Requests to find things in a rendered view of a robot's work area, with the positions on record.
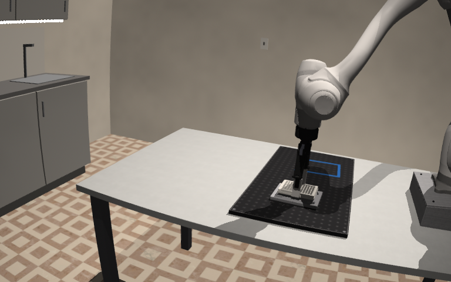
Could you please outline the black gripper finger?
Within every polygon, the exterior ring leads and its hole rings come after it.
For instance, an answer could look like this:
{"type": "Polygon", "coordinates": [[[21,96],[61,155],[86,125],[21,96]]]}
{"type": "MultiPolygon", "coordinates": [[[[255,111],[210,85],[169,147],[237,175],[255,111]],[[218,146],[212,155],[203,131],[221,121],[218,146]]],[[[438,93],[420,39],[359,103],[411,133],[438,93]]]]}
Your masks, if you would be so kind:
{"type": "Polygon", "coordinates": [[[305,156],[306,150],[304,149],[304,146],[305,145],[302,144],[302,146],[300,148],[300,143],[298,144],[295,170],[294,170],[294,175],[292,176],[294,178],[293,185],[292,185],[292,193],[291,193],[292,197],[299,198],[300,191],[301,191],[302,175],[303,175],[303,171],[304,171],[305,160],[308,158],[308,153],[310,151],[311,145],[308,145],[306,156],[305,156]]]}
{"type": "MultiPolygon", "coordinates": [[[[312,146],[312,141],[309,143],[309,145],[312,146]]],[[[308,158],[310,157],[310,152],[311,152],[311,147],[310,147],[310,151],[308,154],[308,158]]],[[[305,166],[304,166],[304,171],[303,171],[303,175],[302,175],[302,183],[305,184],[306,182],[306,178],[307,178],[307,170],[310,168],[309,165],[309,160],[308,158],[305,160],[305,166]]]]}

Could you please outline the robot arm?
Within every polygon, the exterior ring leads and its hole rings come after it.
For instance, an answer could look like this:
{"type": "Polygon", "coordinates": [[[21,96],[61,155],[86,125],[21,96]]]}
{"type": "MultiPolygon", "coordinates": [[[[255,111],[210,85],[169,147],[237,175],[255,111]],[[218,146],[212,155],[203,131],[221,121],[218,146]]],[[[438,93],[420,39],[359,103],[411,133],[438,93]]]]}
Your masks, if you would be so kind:
{"type": "MultiPolygon", "coordinates": [[[[295,119],[301,128],[321,127],[322,120],[334,117],[349,96],[349,86],[372,56],[388,30],[404,16],[428,0],[387,0],[349,55],[334,67],[307,59],[301,62],[295,83],[295,119]]],[[[440,155],[438,173],[431,177],[435,192],[451,194],[451,122],[440,155]]]]}

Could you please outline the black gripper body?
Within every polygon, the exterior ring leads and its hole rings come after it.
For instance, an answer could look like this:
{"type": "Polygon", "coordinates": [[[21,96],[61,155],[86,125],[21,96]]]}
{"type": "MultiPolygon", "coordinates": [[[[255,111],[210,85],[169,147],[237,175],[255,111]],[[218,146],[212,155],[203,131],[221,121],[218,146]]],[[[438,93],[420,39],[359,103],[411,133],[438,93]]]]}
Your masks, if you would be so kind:
{"type": "Polygon", "coordinates": [[[304,144],[304,149],[306,150],[305,155],[307,154],[308,145],[312,140],[316,140],[318,138],[319,129],[304,129],[296,125],[295,136],[301,139],[300,148],[302,144],[304,144]]]}

